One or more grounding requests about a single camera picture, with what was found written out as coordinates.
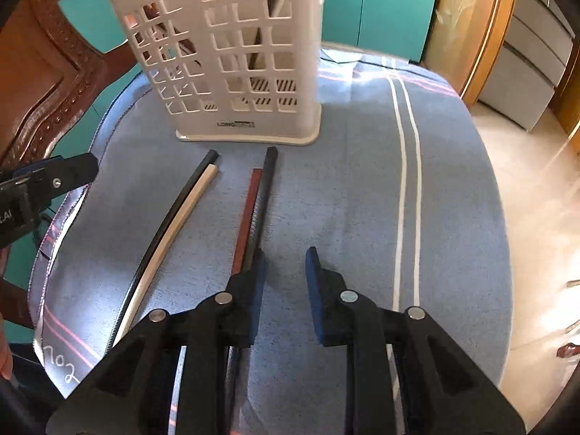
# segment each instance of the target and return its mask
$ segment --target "green cabinet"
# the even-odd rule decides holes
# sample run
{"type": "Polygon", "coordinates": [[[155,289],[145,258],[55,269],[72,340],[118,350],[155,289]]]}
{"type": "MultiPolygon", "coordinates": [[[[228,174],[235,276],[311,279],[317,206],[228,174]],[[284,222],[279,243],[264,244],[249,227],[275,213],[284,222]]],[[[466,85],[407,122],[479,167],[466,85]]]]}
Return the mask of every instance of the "green cabinet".
{"type": "Polygon", "coordinates": [[[421,59],[435,0],[324,0],[323,40],[421,59]]]}

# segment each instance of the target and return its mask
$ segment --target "floor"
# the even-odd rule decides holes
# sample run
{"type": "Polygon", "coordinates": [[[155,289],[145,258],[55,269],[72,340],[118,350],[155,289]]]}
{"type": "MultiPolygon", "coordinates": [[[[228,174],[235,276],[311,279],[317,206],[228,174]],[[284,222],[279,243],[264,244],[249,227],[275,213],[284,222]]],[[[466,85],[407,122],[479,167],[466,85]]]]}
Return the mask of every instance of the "floor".
{"type": "Polygon", "coordinates": [[[579,357],[556,358],[580,319],[580,157],[546,110],[532,132],[479,103],[473,120],[500,186],[513,269],[514,314],[500,389],[532,428],[558,397],[579,357]]]}

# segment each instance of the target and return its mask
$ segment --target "silver rivet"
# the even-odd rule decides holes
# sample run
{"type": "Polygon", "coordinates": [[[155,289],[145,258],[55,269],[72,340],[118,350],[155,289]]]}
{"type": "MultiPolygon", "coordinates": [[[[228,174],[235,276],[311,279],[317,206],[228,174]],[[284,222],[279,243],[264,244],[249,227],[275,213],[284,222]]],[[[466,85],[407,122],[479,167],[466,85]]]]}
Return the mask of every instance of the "silver rivet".
{"type": "Polygon", "coordinates": [[[215,298],[216,302],[222,305],[231,303],[232,299],[233,298],[231,297],[230,293],[226,292],[216,294],[215,298]]]}
{"type": "Polygon", "coordinates": [[[425,317],[425,311],[423,311],[420,307],[410,307],[407,312],[409,317],[411,317],[411,319],[415,319],[416,321],[420,321],[425,317]]]}
{"type": "Polygon", "coordinates": [[[151,322],[161,322],[167,316],[167,312],[163,309],[153,309],[149,312],[149,320],[151,322]]]}
{"type": "Polygon", "coordinates": [[[340,293],[340,299],[345,303],[354,303],[359,298],[359,295],[350,289],[340,293]]]}

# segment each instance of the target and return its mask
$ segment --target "beige stick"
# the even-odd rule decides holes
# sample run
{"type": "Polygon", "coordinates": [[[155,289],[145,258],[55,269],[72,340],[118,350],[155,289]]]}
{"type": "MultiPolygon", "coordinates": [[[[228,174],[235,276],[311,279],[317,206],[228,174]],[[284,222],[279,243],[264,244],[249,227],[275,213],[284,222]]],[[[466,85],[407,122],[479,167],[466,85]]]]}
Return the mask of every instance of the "beige stick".
{"type": "Polygon", "coordinates": [[[141,305],[141,301],[145,297],[145,293],[147,292],[147,289],[149,288],[155,273],[157,273],[159,265],[161,265],[163,258],[165,258],[165,254],[167,254],[167,251],[171,247],[171,244],[173,244],[173,241],[178,235],[179,230],[182,228],[189,214],[199,201],[199,198],[204,193],[207,186],[214,179],[217,172],[218,167],[213,164],[208,165],[208,167],[201,174],[201,177],[199,177],[197,183],[195,183],[195,186],[191,189],[187,198],[183,202],[182,207],[179,208],[178,213],[171,221],[171,224],[159,242],[159,247],[156,248],[153,256],[149,261],[149,264],[147,264],[147,268],[145,269],[143,276],[141,276],[141,280],[137,285],[137,289],[135,290],[135,293],[131,298],[131,302],[127,307],[127,312],[125,312],[125,315],[123,316],[123,320],[121,321],[121,326],[119,327],[119,331],[115,336],[115,342],[113,343],[113,346],[115,346],[119,340],[121,340],[129,331],[129,328],[133,323],[133,319],[135,318],[135,315],[137,315],[137,310],[141,305]]]}

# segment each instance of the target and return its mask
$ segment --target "brand label on basket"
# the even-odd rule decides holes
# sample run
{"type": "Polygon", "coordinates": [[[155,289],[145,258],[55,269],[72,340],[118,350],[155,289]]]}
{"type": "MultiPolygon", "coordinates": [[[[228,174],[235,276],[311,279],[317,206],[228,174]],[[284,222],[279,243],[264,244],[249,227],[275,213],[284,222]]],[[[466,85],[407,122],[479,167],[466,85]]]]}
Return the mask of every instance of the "brand label on basket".
{"type": "Polygon", "coordinates": [[[218,127],[256,127],[254,121],[219,122],[218,127]]]}

